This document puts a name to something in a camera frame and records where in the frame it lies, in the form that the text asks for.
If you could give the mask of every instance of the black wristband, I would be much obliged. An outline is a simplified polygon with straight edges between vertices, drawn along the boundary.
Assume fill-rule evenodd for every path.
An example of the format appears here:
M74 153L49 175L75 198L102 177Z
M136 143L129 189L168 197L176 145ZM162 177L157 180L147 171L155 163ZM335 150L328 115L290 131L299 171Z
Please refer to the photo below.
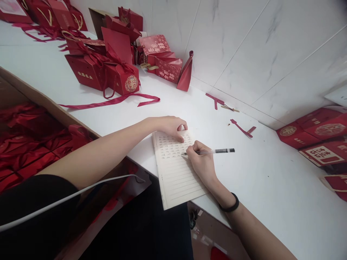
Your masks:
M219 205L219 208L220 208L222 211L224 211L224 212L232 212L232 211L236 210L236 209L239 207L239 204L240 204L239 199L237 198L237 196L236 196L234 193L231 192L231 194L232 194L232 195L235 197L235 199L236 199L236 203L235 203L234 206L232 206L232 207L230 207L230 208L227 208L227 209L224 209L224 208L222 208L222 206L221 206L220 204L218 204L218 205Z

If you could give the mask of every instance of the open notebook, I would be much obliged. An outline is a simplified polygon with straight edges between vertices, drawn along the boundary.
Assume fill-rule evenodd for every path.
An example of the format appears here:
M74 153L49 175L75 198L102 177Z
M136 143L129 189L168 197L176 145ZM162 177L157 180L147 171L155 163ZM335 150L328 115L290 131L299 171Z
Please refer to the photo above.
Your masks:
M188 130L180 135L184 143L163 132L152 134L164 210L207 193L190 160L181 156L195 139Z

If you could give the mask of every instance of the forearm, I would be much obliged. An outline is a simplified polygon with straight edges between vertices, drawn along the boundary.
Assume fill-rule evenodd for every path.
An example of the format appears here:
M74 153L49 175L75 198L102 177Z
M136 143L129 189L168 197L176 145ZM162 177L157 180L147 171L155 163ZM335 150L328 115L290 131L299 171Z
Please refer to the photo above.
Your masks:
M156 125L147 118L79 148L39 174L61 176L82 189L104 177L131 149L155 130Z
M216 179L208 189L223 208L236 202L235 197ZM226 213L232 228L252 260L293 260L295 256L242 203Z

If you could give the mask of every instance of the white tile wall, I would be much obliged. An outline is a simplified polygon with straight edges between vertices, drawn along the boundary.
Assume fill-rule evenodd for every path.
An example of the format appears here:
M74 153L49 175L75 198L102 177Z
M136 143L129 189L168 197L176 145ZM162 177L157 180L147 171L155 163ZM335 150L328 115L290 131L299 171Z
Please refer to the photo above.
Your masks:
M321 106L347 82L347 2L342 0L71 0L143 15L178 57L194 51L191 85L278 129Z

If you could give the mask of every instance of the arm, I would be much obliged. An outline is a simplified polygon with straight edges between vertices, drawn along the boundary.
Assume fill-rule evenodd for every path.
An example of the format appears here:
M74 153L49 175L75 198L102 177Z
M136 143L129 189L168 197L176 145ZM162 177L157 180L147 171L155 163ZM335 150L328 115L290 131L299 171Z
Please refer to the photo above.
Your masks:
M195 172L223 208L236 203L235 197L218 180L213 155L197 155L195 151L211 150L199 141L189 146L187 154ZM253 260L294 260L296 257L279 241L242 203L226 213L233 229L239 235L247 253Z
M177 131L181 125L187 130L187 123L173 116L149 117L143 121L101 137L68 154L38 174L52 174L63 177L78 189L90 186L104 177L143 138L155 131L163 131L184 142Z

